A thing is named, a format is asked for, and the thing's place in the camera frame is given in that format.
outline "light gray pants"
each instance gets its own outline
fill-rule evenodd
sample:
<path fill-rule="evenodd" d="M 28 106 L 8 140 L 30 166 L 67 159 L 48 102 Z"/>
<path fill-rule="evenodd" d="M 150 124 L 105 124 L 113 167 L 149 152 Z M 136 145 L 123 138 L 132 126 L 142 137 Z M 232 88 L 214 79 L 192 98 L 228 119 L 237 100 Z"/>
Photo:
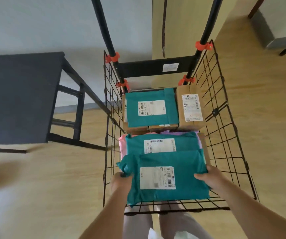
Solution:
<path fill-rule="evenodd" d="M 168 210 L 169 205 L 162 204 L 160 210 Z M 170 205 L 172 210 L 180 210 L 178 204 Z M 139 206 L 126 207 L 125 212 L 135 212 Z M 141 211 L 149 211 L 148 205 L 142 205 Z M 153 229 L 151 214 L 124 216 L 123 239 L 147 239 L 150 228 Z M 161 235 L 164 239 L 173 239 L 177 231 L 187 231 L 199 239 L 213 239 L 207 231 L 187 212 L 173 212 L 160 215 Z"/>

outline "human hand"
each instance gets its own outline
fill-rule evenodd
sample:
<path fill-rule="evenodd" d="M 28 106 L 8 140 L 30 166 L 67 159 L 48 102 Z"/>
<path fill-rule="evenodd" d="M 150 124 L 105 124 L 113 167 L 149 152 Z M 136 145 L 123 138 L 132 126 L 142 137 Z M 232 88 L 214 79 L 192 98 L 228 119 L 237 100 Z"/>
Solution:
<path fill-rule="evenodd" d="M 121 191 L 121 193 L 127 196 L 131 189 L 133 176 L 122 177 L 121 175 L 124 174 L 117 172 L 113 175 L 111 179 L 111 192 Z"/>
<path fill-rule="evenodd" d="M 212 189 L 219 189 L 227 178 L 222 174 L 222 172 L 215 166 L 206 165 L 208 173 L 204 174 L 194 174 L 194 177 L 204 181 Z"/>

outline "barcode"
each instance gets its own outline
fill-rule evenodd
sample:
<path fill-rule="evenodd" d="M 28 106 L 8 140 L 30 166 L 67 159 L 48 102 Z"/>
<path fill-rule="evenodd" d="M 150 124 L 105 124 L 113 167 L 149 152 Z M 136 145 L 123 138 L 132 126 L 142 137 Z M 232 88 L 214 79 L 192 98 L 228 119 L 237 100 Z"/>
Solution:
<path fill-rule="evenodd" d="M 143 103 L 141 103 L 141 106 L 140 106 L 140 107 L 141 107 L 141 109 L 140 109 L 140 110 L 141 110 L 141 115 L 144 115 L 144 110 L 143 110 L 144 105 L 143 105 Z"/>
<path fill-rule="evenodd" d="M 167 170 L 167 183 L 169 187 L 172 187 L 172 174 L 171 174 L 171 168 L 166 168 Z"/>
<path fill-rule="evenodd" d="M 151 142 L 163 142 L 163 139 L 151 140 Z"/>

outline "teal plastic package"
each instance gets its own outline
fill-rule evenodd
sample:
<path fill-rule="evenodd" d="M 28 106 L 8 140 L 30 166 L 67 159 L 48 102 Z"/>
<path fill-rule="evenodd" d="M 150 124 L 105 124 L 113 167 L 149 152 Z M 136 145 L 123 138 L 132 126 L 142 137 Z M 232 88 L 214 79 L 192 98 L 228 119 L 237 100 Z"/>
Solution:
<path fill-rule="evenodd" d="M 129 205 L 139 202 L 207 199 L 209 187 L 194 177 L 207 173 L 203 150 L 128 154 L 117 163 L 125 176 L 133 175 Z"/>
<path fill-rule="evenodd" d="M 147 154 L 199 150 L 198 137 L 195 132 L 182 135 L 145 134 L 125 137 L 127 154 Z"/>
<path fill-rule="evenodd" d="M 125 93 L 129 127 L 178 124 L 173 88 Z"/>

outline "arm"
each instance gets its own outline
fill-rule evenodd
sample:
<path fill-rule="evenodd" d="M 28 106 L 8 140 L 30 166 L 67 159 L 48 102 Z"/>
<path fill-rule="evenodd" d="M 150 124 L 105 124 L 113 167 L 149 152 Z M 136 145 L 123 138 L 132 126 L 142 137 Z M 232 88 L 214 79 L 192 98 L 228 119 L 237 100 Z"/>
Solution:
<path fill-rule="evenodd" d="M 286 238 L 286 219 L 269 210 L 227 180 L 218 168 L 207 165 L 208 173 L 194 174 L 226 200 L 248 239 Z"/>
<path fill-rule="evenodd" d="M 111 180 L 112 195 L 103 210 L 79 239 L 122 238 L 124 208 L 131 183 L 132 176 L 123 178 L 121 173 L 113 175 Z"/>

